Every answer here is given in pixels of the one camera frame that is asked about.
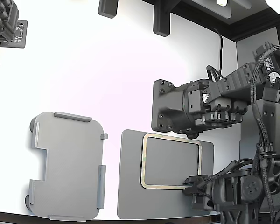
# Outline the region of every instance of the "gold frame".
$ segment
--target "gold frame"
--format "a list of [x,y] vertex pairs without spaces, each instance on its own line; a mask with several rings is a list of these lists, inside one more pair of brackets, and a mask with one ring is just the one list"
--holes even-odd
[[199,141],[191,140],[191,139],[178,138],[178,137],[172,137],[172,136],[167,136],[167,135],[161,135],[161,134],[147,133],[146,135],[144,135],[143,143],[142,143],[141,174],[140,174],[140,183],[141,183],[142,187],[144,187],[146,189],[165,189],[165,190],[185,190],[185,188],[186,188],[186,186],[153,185],[153,184],[146,184],[145,183],[145,165],[146,165],[146,151],[147,151],[147,139],[148,138],[164,139],[164,140],[185,142],[185,143],[198,145],[197,175],[201,175],[202,146],[201,146],[201,143]]

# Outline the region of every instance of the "white backdrop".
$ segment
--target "white backdrop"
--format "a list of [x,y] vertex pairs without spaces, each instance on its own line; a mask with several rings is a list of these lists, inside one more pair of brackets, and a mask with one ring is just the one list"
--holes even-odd
[[[25,49],[0,49],[0,212],[31,215],[24,198],[30,179],[43,179],[44,158],[30,148],[29,124],[42,112],[67,112],[100,122],[107,166],[105,209],[118,219],[121,133],[151,130],[153,82],[179,86],[218,67],[216,33],[171,15],[171,35],[155,35],[153,6],[119,0],[118,15],[98,15],[99,0],[16,0],[28,20]],[[236,43],[224,39],[223,75],[237,68]],[[208,131],[214,172],[239,158],[240,126]]]

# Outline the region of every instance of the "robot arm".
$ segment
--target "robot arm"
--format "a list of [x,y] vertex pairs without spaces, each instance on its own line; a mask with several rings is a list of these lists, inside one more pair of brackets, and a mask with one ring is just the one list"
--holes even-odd
[[18,18],[17,5],[11,0],[0,0],[0,42],[13,40]]
[[[195,139],[203,131],[242,122],[252,106],[260,132],[254,160],[232,161],[218,174],[189,177],[183,183],[188,186],[184,193],[193,195],[193,209],[220,212],[227,224],[258,223],[265,196],[271,222],[280,216],[271,198],[280,192],[280,45],[266,43],[254,56],[257,63],[226,77],[208,66],[209,79],[180,87],[165,80],[154,83],[152,129],[158,132]],[[251,169],[241,169],[249,164]]]

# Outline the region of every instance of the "white light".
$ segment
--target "white light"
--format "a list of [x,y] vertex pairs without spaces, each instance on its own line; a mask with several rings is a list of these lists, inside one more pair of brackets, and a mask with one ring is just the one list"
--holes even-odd
[[217,0],[217,4],[225,7],[225,6],[227,6],[227,0]]
[[267,5],[280,15],[280,0],[265,0]]

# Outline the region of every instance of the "gray plastic tray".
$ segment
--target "gray plastic tray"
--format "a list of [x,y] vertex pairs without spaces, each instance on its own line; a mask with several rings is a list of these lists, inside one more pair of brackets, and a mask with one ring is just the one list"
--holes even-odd
[[[141,185],[142,145],[146,134],[133,130],[122,133],[118,217],[163,219],[208,215],[206,211],[192,210],[192,197],[185,196],[181,190],[146,189]],[[203,141],[200,144],[200,173],[213,174],[214,146]],[[197,175],[198,152],[197,144],[148,138],[145,183],[182,185],[188,176]]]
[[32,148],[47,151],[45,180],[30,180],[25,203],[36,216],[86,221],[104,208],[102,126],[88,117],[45,112],[31,124]]

